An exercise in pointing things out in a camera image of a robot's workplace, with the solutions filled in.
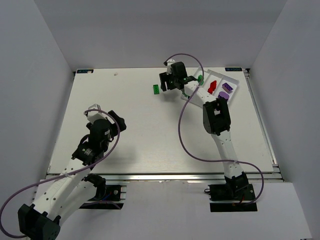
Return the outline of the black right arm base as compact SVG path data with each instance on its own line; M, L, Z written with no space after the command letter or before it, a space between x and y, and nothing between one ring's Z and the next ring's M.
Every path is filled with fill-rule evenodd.
M257 212L257 204L250 203L256 198L252 184L237 193L235 196L227 189L226 184L211 184L204 190L209 196L211 213L244 213Z

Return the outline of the purple long lego plate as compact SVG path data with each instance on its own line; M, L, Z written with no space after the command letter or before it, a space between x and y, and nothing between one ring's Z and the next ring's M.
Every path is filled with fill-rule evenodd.
M227 92L227 93L231 93L234 89L227 83L225 82L222 85L222 88Z

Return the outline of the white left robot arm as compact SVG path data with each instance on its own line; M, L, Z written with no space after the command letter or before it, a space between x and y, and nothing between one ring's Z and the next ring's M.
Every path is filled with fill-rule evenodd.
M80 140L64 171L38 199L18 210L19 230L31 240L56 239L63 222L81 206L113 204L113 191L92 170L110 153L109 144L117 141L127 126L113 110L89 109L84 114L89 134Z

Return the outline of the purple round lego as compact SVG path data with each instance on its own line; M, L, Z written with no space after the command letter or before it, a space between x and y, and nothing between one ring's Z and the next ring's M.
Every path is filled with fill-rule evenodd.
M230 98L230 95L224 91L220 91L219 94L218 94L218 98L219 99L225 99L226 101L229 100Z

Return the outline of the small green lego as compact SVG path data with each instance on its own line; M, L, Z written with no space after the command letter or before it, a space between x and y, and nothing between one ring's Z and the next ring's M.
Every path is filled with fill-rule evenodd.
M197 77L197 80L200 86L204 84L204 77L201 74Z

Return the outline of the red rectangular lego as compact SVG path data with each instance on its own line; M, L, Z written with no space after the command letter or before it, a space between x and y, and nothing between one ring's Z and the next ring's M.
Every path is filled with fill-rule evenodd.
M207 89L207 92L212 95L213 92L216 90L216 88L217 88L217 81L214 80L210 83L209 88Z

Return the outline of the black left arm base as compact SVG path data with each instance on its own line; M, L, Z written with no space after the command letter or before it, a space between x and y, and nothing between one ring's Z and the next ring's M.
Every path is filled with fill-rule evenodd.
M95 195L80 206L87 210L121 210L126 199L127 186L121 183L107 183L97 174L90 173L83 178L94 187Z

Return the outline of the green long lego top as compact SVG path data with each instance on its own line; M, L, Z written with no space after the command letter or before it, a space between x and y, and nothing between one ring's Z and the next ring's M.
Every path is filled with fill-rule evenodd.
M153 85L153 94L154 95L159 95L160 94L160 88L158 84Z

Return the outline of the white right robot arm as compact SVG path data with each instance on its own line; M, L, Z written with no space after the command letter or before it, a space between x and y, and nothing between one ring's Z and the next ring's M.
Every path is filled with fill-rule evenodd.
M194 76L188 76L183 62L164 62L166 72L159 75L160 88L180 90L187 96L187 102L195 100L202 109L202 122L205 131L213 138L223 163L224 179L229 194L236 198L249 185L241 167L231 139L231 117L227 100L216 98L208 93Z

